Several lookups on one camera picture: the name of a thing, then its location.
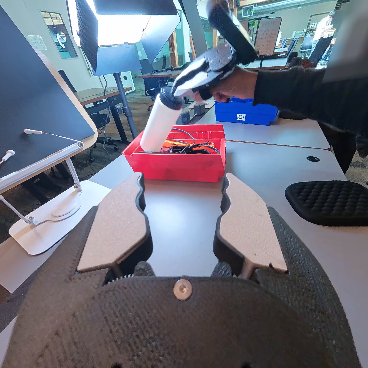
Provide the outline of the grey board on stand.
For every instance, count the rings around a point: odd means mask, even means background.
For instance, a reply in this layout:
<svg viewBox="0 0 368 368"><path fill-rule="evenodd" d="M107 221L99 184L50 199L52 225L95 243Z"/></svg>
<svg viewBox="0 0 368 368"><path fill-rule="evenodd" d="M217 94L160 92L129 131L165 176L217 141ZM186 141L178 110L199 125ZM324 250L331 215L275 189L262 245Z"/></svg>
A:
<svg viewBox="0 0 368 368"><path fill-rule="evenodd" d="M198 57L208 50L208 46L196 1L179 0L178 2L182 8L191 31L192 45L194 47L194 51L192 51L192 53Z"/></svg>

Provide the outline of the white board stand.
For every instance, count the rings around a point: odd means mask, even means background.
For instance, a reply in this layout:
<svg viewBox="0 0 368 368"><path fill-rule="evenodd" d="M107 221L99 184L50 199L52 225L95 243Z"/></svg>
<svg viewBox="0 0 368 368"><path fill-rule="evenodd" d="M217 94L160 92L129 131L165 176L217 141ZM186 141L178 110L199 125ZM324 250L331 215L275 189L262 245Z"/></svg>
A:
<svg viewBox="0 0 368 368"><path fill-rule="evenodd" d="M111 190L92 181L79 180L71 156L84 148L84 143L81 140L39 130L31 130L29 128L24 129L24 133L27 135L47 134L73 142L73 144L45 158L1 177L1 192L4 192L11 186L15 186L17 182L24 181L24 179L30 177L31 174L36 174L38 171L46 169L47 166L61 159L66 159L67 166L71 171L74 186L51 199L30 214L26 216L22 215L3 197L3 195L0 196L1 201L20 218L20 220L10 228L10 236L29 255L36 256L49 250L66 236L76 227L93 206L100 204Z"/></svg>

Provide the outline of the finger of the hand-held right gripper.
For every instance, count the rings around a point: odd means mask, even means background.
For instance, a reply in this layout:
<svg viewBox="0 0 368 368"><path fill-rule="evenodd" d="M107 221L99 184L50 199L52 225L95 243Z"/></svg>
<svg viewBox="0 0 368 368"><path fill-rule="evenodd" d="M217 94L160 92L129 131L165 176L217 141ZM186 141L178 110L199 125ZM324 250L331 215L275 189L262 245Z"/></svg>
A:
<svg viewBox="0 0 368 368"><path fill-rule="evenodd" d="M176 98L194 98L201 88L205 88L206 85L209 87L211 83L217 83L223 76L223 72L199 72L195 76L182 72L173 83L172 93Z"/></svg>
<svg viewBox="0 0 368 368"><path fill-rule="evenodd" d="M196 89L210 83L213 72L209 59L196 59L184 69L173 83L173 89Z"/></svg>

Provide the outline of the blue storage bin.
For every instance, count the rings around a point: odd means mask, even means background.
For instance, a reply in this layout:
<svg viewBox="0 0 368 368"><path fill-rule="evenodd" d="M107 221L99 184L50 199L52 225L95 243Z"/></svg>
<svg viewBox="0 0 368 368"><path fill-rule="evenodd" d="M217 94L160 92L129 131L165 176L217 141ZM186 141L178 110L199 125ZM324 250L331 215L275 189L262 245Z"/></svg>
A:
<svg viewBox="0 0 368 368"><path fill-rule="evenodd" d="M233 97L226 103L214 103L218 122L269 126L278 116L278 108L268 104L253 105L253 99Z"/></svg>

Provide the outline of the brown whiteboard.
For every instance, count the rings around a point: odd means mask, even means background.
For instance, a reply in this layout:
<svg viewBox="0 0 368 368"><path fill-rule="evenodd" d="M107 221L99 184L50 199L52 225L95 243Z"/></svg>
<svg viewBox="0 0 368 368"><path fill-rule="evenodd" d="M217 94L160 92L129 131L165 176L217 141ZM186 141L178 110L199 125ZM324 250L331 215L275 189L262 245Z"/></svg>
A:
<svg viewBox="0 0 368 368"><path fill-rule="evenodd" d="M259 57L274 54L281 23L281 17L263 18L258 22L255 50Z"/></svg>

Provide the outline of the wooden office desk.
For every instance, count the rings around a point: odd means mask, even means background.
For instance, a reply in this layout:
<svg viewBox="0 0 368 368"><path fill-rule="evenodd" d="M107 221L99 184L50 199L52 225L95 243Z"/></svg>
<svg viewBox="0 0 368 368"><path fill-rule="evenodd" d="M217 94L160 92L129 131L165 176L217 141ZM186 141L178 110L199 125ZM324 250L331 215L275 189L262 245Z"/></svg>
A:
<svg viewBox="0 0 368 368"><path fill-rule="evenodd" d="M137 76L137 78L144 79L144 80L148 80L148 79L156 80L156 79L158 79L160 81L162 79L165 80L165 79L169 79L169 78L175 78L181 72L182 72L181 70L149 72L149 73L145 73L143 75L139 75L139 76Z"/></svg>
<svg viewBox="0 0 368 368"><path fill-rule="evenodd" d="M104 88L92 88L76 92L74 94L80 104L84 107L88 115L101 112L105 109L109 109L108 103L104 99ZM113 116L113 120L120 136L120 140L125 144L129 144L130 141L126 137L125 130L122 126L122 122L120 120L117 109L118 104L122 103L118 88L107 88L106 97L110 105L110 113Z"/></svg>

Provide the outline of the studio light panel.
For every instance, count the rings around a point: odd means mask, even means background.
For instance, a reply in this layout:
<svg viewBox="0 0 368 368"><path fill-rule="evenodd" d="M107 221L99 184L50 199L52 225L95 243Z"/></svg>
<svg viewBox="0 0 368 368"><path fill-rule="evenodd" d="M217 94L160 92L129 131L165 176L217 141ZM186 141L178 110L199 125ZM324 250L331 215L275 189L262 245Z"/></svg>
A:
<svg viewBox="0 0 368 368"><path fill-rule="evenodd" d="M94 76L137 70L138 43L152 62L180 23L171 0L71 0L67 8L73 38Z"/></svg>

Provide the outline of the red storage bin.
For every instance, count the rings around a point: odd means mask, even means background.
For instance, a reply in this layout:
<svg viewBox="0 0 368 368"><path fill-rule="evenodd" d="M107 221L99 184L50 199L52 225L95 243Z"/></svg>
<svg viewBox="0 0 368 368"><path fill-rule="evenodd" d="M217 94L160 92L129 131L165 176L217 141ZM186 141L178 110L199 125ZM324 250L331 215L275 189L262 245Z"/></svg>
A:
<svg viewBox="0 0 368 368"><path fill-rule="evenodd" d="M187 142L211 141L215 147L172 145L160 152L144 152L140 146L143 133L122 154L134 172L152 180L218 182L226 166L226 137L221 124L174 126L167 140Z"/></svg>

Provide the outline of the orange box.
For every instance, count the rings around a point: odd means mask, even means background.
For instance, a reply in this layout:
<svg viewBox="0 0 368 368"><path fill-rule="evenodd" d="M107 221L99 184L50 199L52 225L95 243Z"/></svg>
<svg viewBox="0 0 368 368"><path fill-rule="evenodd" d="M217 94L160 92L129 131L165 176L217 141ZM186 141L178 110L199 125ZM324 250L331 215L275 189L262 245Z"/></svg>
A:
<svg viewBox="0 0 368 368"><path fill-rule="evenodd" d="M187 141L178 141L178 140L165 140L165 142L163 143L163 148L169 148L171 147L172 145L178 145L180 147L186 147L186 146L192 146L192 145L208 145L208 146L211 146L211 147L215 147L215 144L211 141L207 141L207 142L194 142L194 143L191 143L191 142L187 142Z"/></svg>

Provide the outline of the phone icon wall panel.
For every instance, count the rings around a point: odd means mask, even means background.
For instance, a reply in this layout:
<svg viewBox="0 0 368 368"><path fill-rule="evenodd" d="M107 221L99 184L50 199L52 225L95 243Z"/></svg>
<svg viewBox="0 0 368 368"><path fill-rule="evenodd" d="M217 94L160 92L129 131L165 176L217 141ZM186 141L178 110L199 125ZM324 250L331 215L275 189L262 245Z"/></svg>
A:
<svg viewBox="0 0 368 368"><path fill-rule="evenodd" d="M62 59L78 58L62 16L58 12L40 11Z"/></svg>

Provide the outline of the black light stand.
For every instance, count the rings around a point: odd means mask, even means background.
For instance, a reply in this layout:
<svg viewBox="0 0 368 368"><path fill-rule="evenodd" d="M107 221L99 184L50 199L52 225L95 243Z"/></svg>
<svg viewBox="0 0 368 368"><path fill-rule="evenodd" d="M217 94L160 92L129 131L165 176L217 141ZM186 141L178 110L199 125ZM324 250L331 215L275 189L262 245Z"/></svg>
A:
<svg viewBox="0 0 368 368"><path fill-rule="evenodd" d="M120 72L114 73L113 76L115 78L117 88L119 90L119 94L120 94L121 99L122 99L123 114L127 118L128 125L130 127L130 131L131 131L131 134L132 134L132 138L135 139L137 137L136 125L135 125L133 117L132 117L131 109L128 105L125 89L124 89L123 84L122 84L121 73Z"/></svg>

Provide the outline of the person's right forearm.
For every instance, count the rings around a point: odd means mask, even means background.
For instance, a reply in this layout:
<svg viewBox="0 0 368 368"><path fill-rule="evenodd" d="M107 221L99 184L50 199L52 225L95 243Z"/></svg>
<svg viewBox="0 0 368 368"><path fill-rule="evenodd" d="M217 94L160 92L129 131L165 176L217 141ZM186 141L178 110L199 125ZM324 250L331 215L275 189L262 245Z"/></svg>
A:
<svg viewBox="0 0 368 368"><path fill-rule="evenodd" d="M368 133L368 79L323 82L324 70L260 71L253 105L268 104L352 134Z"/></svg>

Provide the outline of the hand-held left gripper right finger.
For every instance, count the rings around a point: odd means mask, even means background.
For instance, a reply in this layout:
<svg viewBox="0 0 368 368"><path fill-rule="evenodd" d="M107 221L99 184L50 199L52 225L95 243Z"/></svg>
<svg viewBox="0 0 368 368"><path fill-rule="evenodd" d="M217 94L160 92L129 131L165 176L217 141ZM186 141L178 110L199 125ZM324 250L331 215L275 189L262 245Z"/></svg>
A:
<svg viewBox="0 0 368 368"><path fill-rule="evenodd" d="M288 272L266 203L229 172L223 178L220 209L214 255L230 266L233 276L250 279L257 269Z"/></svg>

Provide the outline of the person's right hand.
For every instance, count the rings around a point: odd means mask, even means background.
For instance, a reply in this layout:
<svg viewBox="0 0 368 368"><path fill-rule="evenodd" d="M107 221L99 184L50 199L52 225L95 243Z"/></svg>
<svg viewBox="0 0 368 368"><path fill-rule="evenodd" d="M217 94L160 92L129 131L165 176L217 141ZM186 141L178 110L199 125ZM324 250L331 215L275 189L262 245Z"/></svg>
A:
<svg viewBox="0 0 368 368"><path fill-rule="evenodd" d="M258 73L235 67L233 72L210 89L217 102L226 102L232 97L253 99Z"/></svg>

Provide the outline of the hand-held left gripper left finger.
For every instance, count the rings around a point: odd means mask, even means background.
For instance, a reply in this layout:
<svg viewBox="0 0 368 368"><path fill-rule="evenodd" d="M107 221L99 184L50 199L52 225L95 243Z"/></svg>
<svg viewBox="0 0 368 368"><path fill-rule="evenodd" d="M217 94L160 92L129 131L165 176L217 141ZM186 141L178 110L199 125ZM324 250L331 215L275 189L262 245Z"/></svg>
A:
<svg viewBox="0 0 368 368"><path fill-rule="evenodd" d="M153 241L144 213L144 174L134 172L111 190L98 205L85 242L78 272L120 267L132 273L136 264L147 261Z"/></svg>

